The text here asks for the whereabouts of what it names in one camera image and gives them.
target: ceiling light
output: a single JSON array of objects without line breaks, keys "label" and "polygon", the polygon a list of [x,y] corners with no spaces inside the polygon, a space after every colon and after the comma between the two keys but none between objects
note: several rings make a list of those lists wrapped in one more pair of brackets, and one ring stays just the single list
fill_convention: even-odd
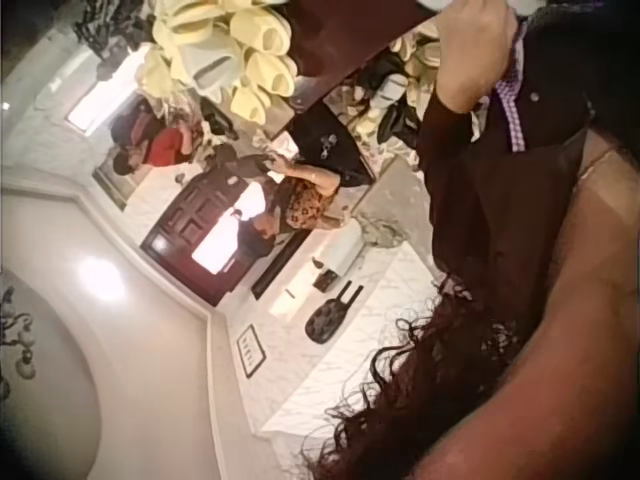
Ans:
[{"label": "ceiling light", "polygon": [[79,267],[83,286],[103,302],[113,302],[124,297],[125,286],[120,272],[113,263],[89,257]]}]

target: wall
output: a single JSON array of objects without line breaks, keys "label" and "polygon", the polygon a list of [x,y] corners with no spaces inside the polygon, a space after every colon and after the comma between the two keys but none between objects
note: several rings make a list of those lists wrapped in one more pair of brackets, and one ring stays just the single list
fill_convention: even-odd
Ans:
[{"label": "wall", "polygon": [[[36,376],[28,381],[14,368],[22,348],[2,348],[2,374],[11,389],[1,407],[2,432],[38,478],[84,480],[100,442],[98,392],[87,361],[51,305],[11,271],[5,269],[0,279],[3,291],[15,289],[15,314],[33,318],[36,341]],[[7,331],[8,339],[16,338],[21,326]]]},{"label": "wall", "polygon": [[96,83],[98,63],[73,33],[52,30],[3,82],[3,101],[11,105],[2,112],[3,176],[28,178],[30,184],[40,185],[46,185],[39,178],[42,174],[75,182],[87,189],[127,237],[140,244],[180,191],[175,176],[198,172],[185,172],[184,166],[156,169],[143,182],[144,188],[134,192],[124,212],[115,206],[91,178],[113,145],[108,122],[86,137],[65,120]]},{"label": "wall", "polygon": [[[95,379],[102,437],[88,478],[220,478],[206,323],[128,263],[74,202],[5,194],[2,210],[4,266],[58,312]],[[87,257],[115,266],[120,301],[86,290],[78,268]]]}]

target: shoe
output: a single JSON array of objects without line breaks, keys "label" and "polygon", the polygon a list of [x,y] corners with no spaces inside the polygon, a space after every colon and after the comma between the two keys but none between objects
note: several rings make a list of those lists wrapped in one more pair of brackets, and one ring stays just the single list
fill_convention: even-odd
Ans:
[{"label": "shoe", "polygon": [[280,15],[252,8],[236,13],[229,32],[239,42],[271,55],[284,55],[291,46],[291,26]]}]

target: red top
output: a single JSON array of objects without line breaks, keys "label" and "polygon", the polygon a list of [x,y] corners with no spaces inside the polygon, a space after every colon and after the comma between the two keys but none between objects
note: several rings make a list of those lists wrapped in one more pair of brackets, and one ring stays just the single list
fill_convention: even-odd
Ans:
[{"label": "red top", "polygon": [[180,153],[182,133],[177,128],[165,128],[152,141],[147,154],[147,165],[169,167],[188,159]]}]

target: hand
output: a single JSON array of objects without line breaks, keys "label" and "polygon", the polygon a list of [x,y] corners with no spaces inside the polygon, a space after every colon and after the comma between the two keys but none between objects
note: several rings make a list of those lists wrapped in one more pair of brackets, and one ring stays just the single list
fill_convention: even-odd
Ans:
[{"label": "hand", "polygon": [[509,66],[515,14],[505,0],[453,0],[436,25],[441,48],[436,93],[449,109],[468,113]]},{"label": "hand", "polygon": [[272,162],[267,162],[267,166],[276,173],[288,175],[293,164],[282,155],[274,154],[274,160]]}]

